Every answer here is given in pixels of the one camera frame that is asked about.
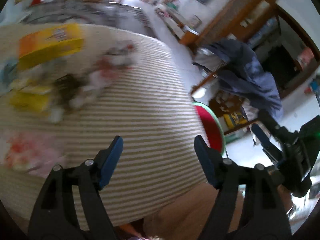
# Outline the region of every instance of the red object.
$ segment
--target red object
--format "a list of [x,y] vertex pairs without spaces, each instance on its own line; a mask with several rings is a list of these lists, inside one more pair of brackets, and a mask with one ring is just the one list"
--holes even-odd
[[39,4],[39,3],[41,3],[41,0],[33,0],[33,1],[31,2],[30,6],[36,5],[36,4]]
[[304,93],[305,93],[305,94],[311,94],[311,93],[312,93],[311,87],[307,87],[307,88],[304,90]]
[[220,127],[217,124],[215,118],[209,112],[211,110],[206,105],[194,105],[194,107],[201,119],[205,133],[207,134],[210,148],[215,149],[220,153],[224,152],[225,145],[223,135],[221,134]]
[[305,48],[301,54],[297,57],[298,63],[301,65],[302,69],[310,64],[310,61],[314,58],[313,52],[310,48]]

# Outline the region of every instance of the table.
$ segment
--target table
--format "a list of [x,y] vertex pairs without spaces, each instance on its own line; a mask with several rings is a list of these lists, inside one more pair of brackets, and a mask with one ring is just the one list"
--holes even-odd
[[[46,25],[10,25],[0,29],[0,60],[15,56],[22,36]],[[206,181],[193,148],[205,133],[186,93],[170,49],[157,39],[106,26],[81,25],[85,48],[68,58],[66,73],[83,73],[114,40],[133,40],[139,64],[125,73],[93,104],[50,124],[33,113],[19,112],[0,98],[0,127],[54,133],[64,143],[67,166],[79,165],[109,146],[115,135],[124,151],[110,184],[100,192],[114,226],[129,223],[174,201]],[[44,179],[0,167],[0,199],[29,219]],[[86,229],[79,195],[78,220]]]

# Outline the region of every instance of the dark blue clothing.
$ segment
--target dark blue clothing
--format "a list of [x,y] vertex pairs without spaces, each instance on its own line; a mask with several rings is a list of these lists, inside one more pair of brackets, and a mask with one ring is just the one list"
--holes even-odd
[[247,44],[223,38],[205,48],[228,63],[217,72],[221,90],[249,99],[251,106],[267,110],[277,121],[282,118],[276,82]]

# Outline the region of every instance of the yellow package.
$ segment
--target yellow package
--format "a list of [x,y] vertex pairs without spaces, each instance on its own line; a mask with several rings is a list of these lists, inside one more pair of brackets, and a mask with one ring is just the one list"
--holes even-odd
[[237,125],[247,123],[248,121],[240,112],[233,112],[231,114],[224,114],[224,120],[229,129],[235,128]]
[[31,33],[20,39],[19,70],[79,52],[84,38],[78,24],[70,23]]
[[51,104],[51,97],[49,94],[35,95],[15,91],[9,100],[10,105],[21,109],[37,113],[47,111]]

